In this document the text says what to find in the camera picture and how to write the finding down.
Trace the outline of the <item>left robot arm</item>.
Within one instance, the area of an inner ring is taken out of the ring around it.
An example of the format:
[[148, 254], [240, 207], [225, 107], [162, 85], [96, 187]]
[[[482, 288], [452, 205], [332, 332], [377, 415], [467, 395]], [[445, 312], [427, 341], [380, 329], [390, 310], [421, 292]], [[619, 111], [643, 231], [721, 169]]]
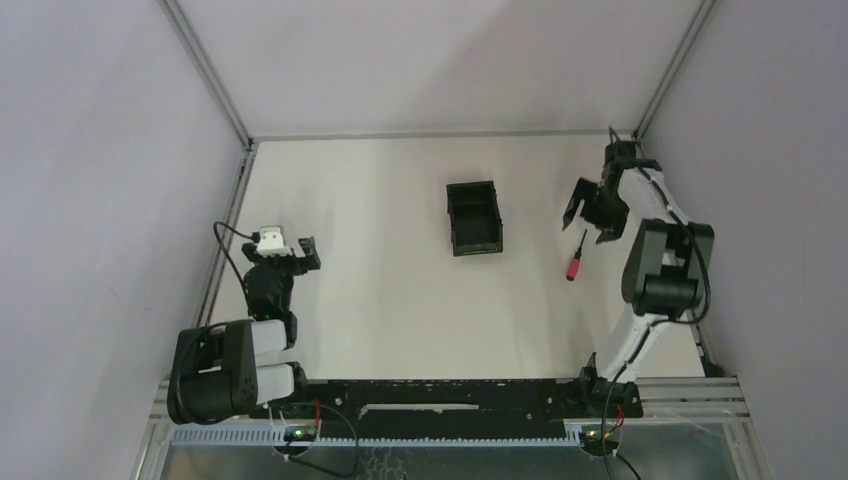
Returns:
[[302, 256], [243, 244], [242, 252], [252, 262], [242, 276], [249, 317], [179, 333], [166, 397], [174, 423], [214, 425], [265, 404], [290, 417], [310, 409], [313, 392], [299, 362], [259, 362], [264, 355], [295, 346], [294, 279], [321, 268], [315, 239], [298, 243]]

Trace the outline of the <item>red handled screwdriver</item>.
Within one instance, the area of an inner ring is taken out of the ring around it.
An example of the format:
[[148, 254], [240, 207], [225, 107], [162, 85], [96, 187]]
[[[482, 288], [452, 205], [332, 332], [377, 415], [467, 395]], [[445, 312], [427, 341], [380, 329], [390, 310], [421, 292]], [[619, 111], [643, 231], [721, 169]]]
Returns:
[[580, 243], [578, 244], [578, 247], [576, 248], [576, 250], [573, 254], [573, 257], [572, 257], [570, 263], [567, 266], [566, 279], [570, 282], [573, 282], [579, 274], [581, 259], [582, 259], [582, 253], [583, 253], [583, 247], [584, 247], [584, 243], [585, 243], [587, 233], [588, 233], [588, 231], [584, 230], [584, 232], [581, 236]]

